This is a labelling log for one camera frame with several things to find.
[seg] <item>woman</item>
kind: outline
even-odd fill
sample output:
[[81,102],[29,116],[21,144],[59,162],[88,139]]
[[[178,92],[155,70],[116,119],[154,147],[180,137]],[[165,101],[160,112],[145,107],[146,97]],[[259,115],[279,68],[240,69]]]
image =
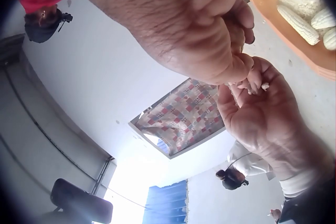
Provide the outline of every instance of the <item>woman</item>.
[[25,31],[30,39],[43,43],[54,34],[62,21],[62,12],[57,8],[61,0],[19,0],[24,7]]
[[269,180],[274,178],[273,169],[269,163],[257,154],[249,152],[238,141],[235,141],[228,154],[228,162],[230,166],[225,171],[219,170],[216,173],[226,189],[235,190],[241,185],[248,185],[246,177],[262,173],[266,173]]

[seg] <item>white shirt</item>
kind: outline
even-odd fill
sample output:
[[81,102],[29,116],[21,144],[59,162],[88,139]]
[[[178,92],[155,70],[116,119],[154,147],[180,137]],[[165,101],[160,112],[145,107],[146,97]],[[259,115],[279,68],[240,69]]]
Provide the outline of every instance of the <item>white shirt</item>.
[[234,161],[239,160],[232,164],[231,167],[241,172],[245,177],[254,176],[262,173],[272,172],[273,169],[269,163],[262,159],[257,154],[251,153],[242,157],[249,152],[240,142],[235,141],[233,147],[228,154],[228,162],[232,164]]

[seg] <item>blue tarp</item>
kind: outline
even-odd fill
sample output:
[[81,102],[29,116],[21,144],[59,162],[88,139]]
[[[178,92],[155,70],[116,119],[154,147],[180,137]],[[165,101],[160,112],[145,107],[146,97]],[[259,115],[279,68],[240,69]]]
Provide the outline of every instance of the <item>blue tarp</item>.
[[186,223],[186,198],[186,181],[163,188],[150,187],[143,224]]

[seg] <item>wire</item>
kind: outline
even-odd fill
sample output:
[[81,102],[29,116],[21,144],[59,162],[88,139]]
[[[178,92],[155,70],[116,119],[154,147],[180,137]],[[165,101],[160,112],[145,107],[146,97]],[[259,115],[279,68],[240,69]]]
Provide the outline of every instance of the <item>wire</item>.
[[150,210],[150,211],[156,212],[156,213],[158,213],[158,214],[165,215],[166,217],[171,217],[171,215],[168,215],[168,214],[166,214],[166,213],[163,213],[163,212],[158,212],[158,211],[157,211],[157,210],[155,210],[155,209],[152,209],[152,208],[149,208],[149,207],[146,207],[146,206],[140,205],[140,204],[138,204],[138,203],[134,202],[133,200],[130,200],[130,199],[126,198],[125,196],[123,196],[123,195],[121,195],[121,194],[119,194],[119,193],[115,192],[115,191],[114,191],[114,190],[112,190],[111,188],[107,188],[107,189],[108,189],[108,190],[110,190],[110,191],[112,191],[112,192],[114,192],[115,194],[119,195],[120,197],[124,198],[125,200],[128,200],[128,201],[132,202],[133,204],[136,204],[136,205],[138,205],[138,206],[140,206],[140,207],[143,207],[143,208],[145,208],[146,210]]
[[22,107],[24,108],[24,110],[26,111],[26,113],[28,114],[28,116],[30,117],[30,119],[33,121],[33,123],[36,125],[36,127],[43,133],[43,135],[49,140],[49,142],[69,161],[71,162],[71,164],[73,164],[74,166],[76,166],[82,173],[84,173],[86,176],[88,176],[89,178],[91,178],[92,180],[96,181],[97,180],[92,177],[90,174],[88,174],[86,171],[84,171],[78,164],[76,164],[69,156],[66,155],[66,153],[64,153],[60,147],[57,146],[57,144],[47,135],[47,133],[43,130],[43,128],[41,128],[41,126],[38,124],[38,122],[35,120],[35,118],[33,117],[33,115],[30,113],[30,111],[28,110],[28,108],[26,107],[26,105],[24,104],[23,100],[21,99],[17,89],[15,88],[13,81],[11,79],[11,76],[9,75],[7,68],[4,67],[3,68],[6,74],[6,77],[8,79],[9,85],[11,86],[11,88],[13,89],[13,92],[15,93],[17,99],[19,100],[20,104],[22,105]]
[[46,188],[44,185],[41,184],[40,181],[38,181],[22,164],[21,162],[18,160],[18,158],[15,156],[15,154],[12,152],[12,150],[10,149],[10,147],[8,146],[8,144],[6,143],[6,141],[4,140],[4,138],[2,137],[2,135],[0,134],[0,141],[2,142],[3,146],[6,148],[6,150],[8,151],[8,153],[10,154],[10,156],[13,158],[13,160],[18,164],[18,166],[24,171],[24,173],[27,174],[27,176],[45,193],[47,194],[51,194],[51,191]]

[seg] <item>metal bar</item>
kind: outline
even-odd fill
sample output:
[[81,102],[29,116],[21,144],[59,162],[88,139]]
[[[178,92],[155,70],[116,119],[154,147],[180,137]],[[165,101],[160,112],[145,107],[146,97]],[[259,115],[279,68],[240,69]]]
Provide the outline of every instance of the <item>metal bar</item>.
[[106,159],[106,162],[104,163],[103,169],[102,169],[102,171],[100,172],[100,174],[99,174],[99,176],[98,176],[97,182],[95,183],[95,185],[94,185],[94,187],[93,187],[93,190],[92,190],[92,194],[93,194],[93,195],[96,195],[97,192],[98,192],[99,187],[100,187],[100,186],[103,186],[103,185],[102,185],[102,181],[103,181],[103,179],[104,179],[104,177],[105,177],[105,174],[106,174],[106,171],[107,171],[107,169],[108,169],[108,167],[109,167],[109,164],[111,163],[111,161],[112,161],[113,159],[114,159],[114,158],[111,157],[111,156],[108,157],[108,158]]

